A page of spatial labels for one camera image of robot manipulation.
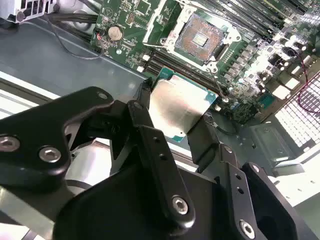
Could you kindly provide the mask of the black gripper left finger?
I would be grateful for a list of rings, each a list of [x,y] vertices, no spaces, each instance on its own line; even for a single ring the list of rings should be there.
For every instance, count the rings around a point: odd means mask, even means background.
[[[61,210],[76,197],[67,193],[65,179],[72,151],[93,138],[109,139],[109,177],[141,166],[171,233],[185,234],[195,223],[195,207],[163,132],[150,118],[151,85],[145,80],[137,99],[127,103],[92,86],[2,119],[1,186],[52,220],[54,233]]]

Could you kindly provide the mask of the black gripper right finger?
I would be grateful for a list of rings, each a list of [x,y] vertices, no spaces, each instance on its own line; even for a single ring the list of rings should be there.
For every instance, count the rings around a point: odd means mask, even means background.
[[[313,232],[264,169],[253,162],[239,165],[232,148],[222,143],[218,125],[203,114],[187,133],[196,172],[210,164],[213,180],[213,238],[215,240],[311,240]]]

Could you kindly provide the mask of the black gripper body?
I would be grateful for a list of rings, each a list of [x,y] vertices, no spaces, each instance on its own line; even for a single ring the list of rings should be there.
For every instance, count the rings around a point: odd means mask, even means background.
[[[181,240],[233,240],[218,187],[181,169],[196,219]],[[162,214],[152,180],[132,165],[77,195],[59,213],[56,240],[172,240],[173,227]]]

